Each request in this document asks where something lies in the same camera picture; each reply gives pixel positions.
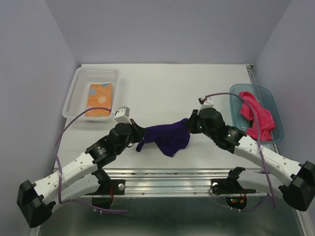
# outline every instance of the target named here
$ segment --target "clear plastic basket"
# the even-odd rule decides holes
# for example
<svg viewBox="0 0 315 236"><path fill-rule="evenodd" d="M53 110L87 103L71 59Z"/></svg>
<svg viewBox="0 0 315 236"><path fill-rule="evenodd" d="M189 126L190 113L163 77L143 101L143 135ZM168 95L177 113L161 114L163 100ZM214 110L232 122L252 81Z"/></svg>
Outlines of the clear plastic basket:
<svg viewBox="0 0 315 236"><path fill-rule="evenodd" d="M67 98L63 106L65 118L75 118L87 109L87 102L91 84L112 83L112 105L115 107L115 95L119 85L120 72L115 68L84 66L76 70ZM86 117L82 115L80 120L109 122L113 115L108 117Z"/></svg>
<svg viewBox="0 0 315 236"><path fill-rule="evenodd" d="M239 95L240 92L243 91L248 91L252 95L254 95L257 101L261 104L261 106L270 111L272 118L274 119L275 129L272 132L273 140L264 141L261 143L275 144L280 142L284 137L284 132L282 129L276 103L271 92L262 86L251 84L236 84L230 88L230 92L235 93L237 95ZM250 127L250 122L245 117L243 117L243 115L240 112L242 104L243 102L240 98L230 95L230 107L232 113L233 126L246 132L247 129Z"/></svg>

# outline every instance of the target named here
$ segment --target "purple cloth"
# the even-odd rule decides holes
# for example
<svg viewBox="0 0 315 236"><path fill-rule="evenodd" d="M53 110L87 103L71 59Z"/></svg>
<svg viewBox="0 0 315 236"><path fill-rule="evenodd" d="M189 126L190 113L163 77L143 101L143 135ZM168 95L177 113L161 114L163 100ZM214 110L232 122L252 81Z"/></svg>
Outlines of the purple cloth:
<svg viewBox="0 0 315 236"><path fill-rule="evenodd" d="M146 134L137 145L136 150L141 151L144 144L155 142L164 155L173 157L180 149L185 149L189 143L190 133L184 126L183 119L174 124L163 124L147 127Z"/></svg>

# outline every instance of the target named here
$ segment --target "white plastic basket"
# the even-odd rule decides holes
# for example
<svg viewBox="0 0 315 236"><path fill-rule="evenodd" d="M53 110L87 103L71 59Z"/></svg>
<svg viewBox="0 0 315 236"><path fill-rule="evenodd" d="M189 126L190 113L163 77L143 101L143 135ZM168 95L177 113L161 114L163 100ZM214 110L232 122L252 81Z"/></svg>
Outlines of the white plastic basket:
<svg viewBox="0 0 315 236"><path fill-rule="evenodd" d="M116 89L119 83L120 72L115 68L84 66L76 70L67 98L63 106L65 118L75 118L87 109L88 96L91 84L112 83L112 108L115 106ZM80 120L104 121L112 120L113 115L108 117L86 117L82 115Z"/></svg>

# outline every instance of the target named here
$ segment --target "screw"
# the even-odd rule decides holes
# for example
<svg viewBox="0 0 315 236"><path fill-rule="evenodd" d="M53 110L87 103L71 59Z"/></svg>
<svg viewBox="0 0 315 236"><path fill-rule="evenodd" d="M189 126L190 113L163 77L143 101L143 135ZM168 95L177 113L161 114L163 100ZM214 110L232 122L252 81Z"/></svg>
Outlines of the screw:
<svg viewBox="0 0 315 236"><path fill-rule="evenodd" d="M125 189L125 185L123 183L118 184L118 189L123 191Z"/></svg>
<svg viewBox="0 0 315 236"><path fill-rule="evenodd" d="M212 184L212 188L213 188L213 189L218 189L218 188L219 188L218 185L219 185L219 184L218 184L217 182L214 182L214 183Z"/></svg>

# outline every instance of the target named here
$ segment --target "white table surface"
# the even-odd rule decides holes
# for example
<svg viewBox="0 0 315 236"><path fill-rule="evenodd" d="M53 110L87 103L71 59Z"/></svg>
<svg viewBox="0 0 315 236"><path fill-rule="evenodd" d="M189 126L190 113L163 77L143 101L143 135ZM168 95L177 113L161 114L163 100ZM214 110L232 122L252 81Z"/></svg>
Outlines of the white table surface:
<svg viewBox="0 0 315 236"><path fill-rule="evenodd" d="M198 109L198 98L228 92L239 83L251 83L245 65L219 64L103 64L121 71L116 98L130 108L130 118L142 126L168 124L189 118ZM212 98L226 124L232 125L229 96ZM62 166L73 161L87 147L108 134L109 123L76 121L63 135L58 156ZM127 148L106 169L233 169L257 168L248 160L219 149L202 134L191 135L189 145L173 158L164 156L155 144L145 144L141 152Z"/></svg>

